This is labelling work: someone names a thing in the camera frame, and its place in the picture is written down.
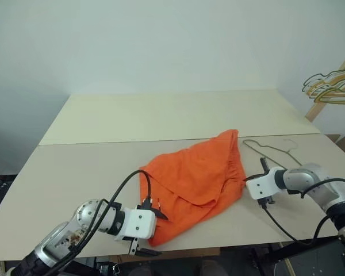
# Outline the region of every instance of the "orange cloth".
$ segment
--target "orange cloth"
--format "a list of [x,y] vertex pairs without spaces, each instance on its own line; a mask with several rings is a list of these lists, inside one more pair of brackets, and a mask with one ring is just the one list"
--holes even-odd
[[[225,210],[242,195],[246,177],[237,148],[237,130],[172,154],[155,157],[142,167],[151,176],[152,206],[168,217],[157,219],[151,246],[165,243],[200,221]],[[141,201],[147,181],[140,176]]]

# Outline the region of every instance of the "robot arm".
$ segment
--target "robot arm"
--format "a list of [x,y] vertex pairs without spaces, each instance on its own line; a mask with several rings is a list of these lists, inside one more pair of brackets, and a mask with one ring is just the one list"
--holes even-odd
[[[98,218],[107,207],[100,200],[89,200],[79,206],[70,221],[60,224],[41,241],[34,250],[7,275],[46,275],[50,269],[66,257],[86,234],[93,217]],[[154,250],[138,248],[139,239],[154,235],[156,215],[152,210],[122,208],[114,204],[98,226],[98,231],[115,236],[115,240],[130,240],[131,255],[159,255]]]
[[[115,202],[125,184],[136,174],[147,179],[148,192],[145,200],[136,209],[122,208]],[[111,200],[89,200],[79,206],[70,221],[60,224],[26,256],[21,263],[10,269],[6,276],[50,276],[68,265],[88,243],[96,231],[115,236],[116,240],[131,242],[129,254],[156,256],[158,251],[139,248],[140,239],[153,237],[156,217],[168,218],[152,208],[151,183],[147,172],[137,170],[120,184]]]
[[[332,220],[345,246],[345,179],[331,178],[325,169],[312,163],[292,170],[284,170],[282,167],[269,169],[262,158],[261,163],[264,174],[247,179],[247,187],[253,199],[258,200],[265,209],[266,204],[272,202],[271,196],[280,191],[300,193],[302,197],[306,192]],[[312,188],[323,181],[327,183]]]

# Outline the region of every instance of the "wooden pole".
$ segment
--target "wooden pole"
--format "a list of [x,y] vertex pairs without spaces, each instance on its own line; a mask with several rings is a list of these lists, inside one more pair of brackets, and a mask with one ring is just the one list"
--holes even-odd
[[[345,61],[340,66],[340,70],[345,70]],[[317,117],[317,115],[322,111],[322,109],[325,107],[325,102],[315,102],[311,109],[307,112],[305,115],[305,118],[307,118],[309,121],[313,122],[314,119]]]

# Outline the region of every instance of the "table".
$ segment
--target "table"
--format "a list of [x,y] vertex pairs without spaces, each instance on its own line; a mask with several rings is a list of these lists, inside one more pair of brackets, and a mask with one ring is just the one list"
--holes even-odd
[[320,133],[276,90],[72,95],[40,145]]
[[[261,172],[259,155],[239,139],[242,163],[247,175]],[[334,176],[345,178],[345,154],[321,134],[250,137],[262,144],[283,149],[302,163],[315,162]],[[29,158],[0,207],[0,260],[21,259],[33,250],[50,230],[69,219],[76,207],[92,198],[110,197],[131,171],[154,156],[189,147],[202,140],[144,141],[40,145]],[[286,167],[296,167],[287,156],[268,152]],[[299,239],[313,235],[323,217],[310,198],[287,193],[274,196],[270,212]],[[134,207],[139,200],[137,178],[132,179],[118,202]],[[327,222],[320,236],[336,234]],[[157,250],[236,246],[289,240],[266,216],[245,189],[242,198],[222,214],[200,223]],[[97,233],[80,256],[117,255],[128,252],[129,243]]]

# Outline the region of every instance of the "white wall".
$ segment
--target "white wall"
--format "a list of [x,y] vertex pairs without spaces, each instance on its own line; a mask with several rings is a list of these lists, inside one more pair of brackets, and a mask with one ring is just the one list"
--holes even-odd
[[[345,0],[0,1],[0,173],[18,171],[72,93],[272,89],[345,59]],[[316,125],[345,133],[345,106]]]

